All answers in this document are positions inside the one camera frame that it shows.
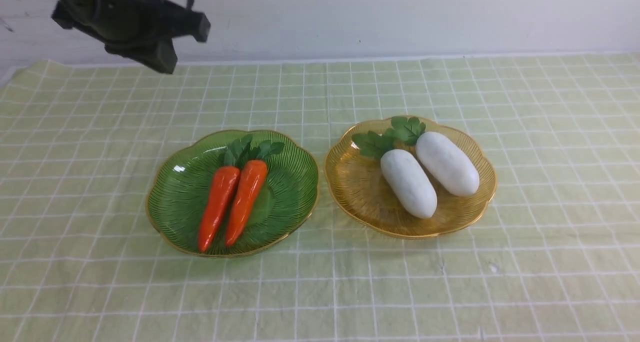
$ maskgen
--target orange carrot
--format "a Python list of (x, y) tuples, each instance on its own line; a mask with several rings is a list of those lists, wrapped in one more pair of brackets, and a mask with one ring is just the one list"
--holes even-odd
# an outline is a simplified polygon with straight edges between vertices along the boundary
[(202, 216), (198, 235), (198, 250), (209, 249), (231, 198), (238, 187), (240, 169), (236, 166), (222, 166), (215, 171), (208, 194), (208, 202)]
[(242, 234), (249, 221), (249, 216), (254, 208), (254, 203), (267, 180), (269, 169), (264, 159), (269, 155), (277, 155), (284, 148), (284, 143), (271, 143), (263, 141), (253, 149), (249, 156), (249, 162), (244, 165), (240, 173), (238, 190), (231, 205), (229, 224), (226, 227), (224, 245), (233, 246)]
[(250, 134), (242, 140), (233, 141), (224, 153), (224, 165), (213, 174), (208, 200), (199, 226), (198, 250), (201, 253), (210, 248), (216, 231), (222, 224), (227, 206), (236, 193), (241, 174), (236, 164), (249, 151), (250, 143)]

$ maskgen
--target amber plate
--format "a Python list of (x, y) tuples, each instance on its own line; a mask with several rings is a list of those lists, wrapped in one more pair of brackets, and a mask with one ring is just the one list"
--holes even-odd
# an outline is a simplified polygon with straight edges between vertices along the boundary
[[(438, 207), (429, 219), (406, 212), (382, 176), (379, 160), (360, 156), (352, 144), (352, 135), (356, 133), (383, 133), (391, 127), (391, 118), (364, 121), (349, 128), (324, 161), (329, 191), (344, 212), (384, 235), (408, 240), (438, 237), (471, 226), (483, 216), (498, 189), (496, 171), (473, 138), (461, 130), (418, 118), (426, 124), (428, 132), (439, 132), (453, 141), (480, 175), (478, 191), (473, 196), (458, 197), (447, 192), (427, 171), (438, 196)], [(399, 144), (398, 148), (416, 155), (413, 147)]]

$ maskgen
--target tablecloth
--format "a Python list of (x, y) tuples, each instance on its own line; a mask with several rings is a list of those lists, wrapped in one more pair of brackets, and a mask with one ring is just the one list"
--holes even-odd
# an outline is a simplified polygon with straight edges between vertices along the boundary
[[(420, 115), (478, 141), (498, 190), (475, 225), (403, 241), (311, 218), (258, 255), (174, 251), (144, 209), (165, 158), (274, 129), (317, 158)], [(640, 341), (640, 57), (85, 68), (0, 89), (0, 341)]]

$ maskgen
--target green plate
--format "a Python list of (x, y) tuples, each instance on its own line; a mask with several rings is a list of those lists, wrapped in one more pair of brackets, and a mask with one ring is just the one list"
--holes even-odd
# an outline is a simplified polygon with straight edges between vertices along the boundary
[[(269, 175), (240, 238), (227, 248), (227, 221), (206, 253), (198, 251), (201, 217), (213, 173), (222, 166), (226, 146), (247, 133), (252, 146), (262, 141), (283, 142), (282, 153), (266, 159)], [(178, 251), (201, 257), (239, 257), (258, 253), (285, 239), (311, 216), (318, 203), (320, 175), (311, 153), (274, 130), (223, 130), (169, 157), (155, 178), (146, 200), (151, 225)]]

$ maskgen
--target white wall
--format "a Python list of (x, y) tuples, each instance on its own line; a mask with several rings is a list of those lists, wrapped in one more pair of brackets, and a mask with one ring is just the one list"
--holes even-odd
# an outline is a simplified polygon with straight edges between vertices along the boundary
[[(0, 0), (0, 67), (120, 62), (50, 19), (55, 0)], [(640, 50), (638, 0), (196, 0), (208, 44), (182, 61)]]

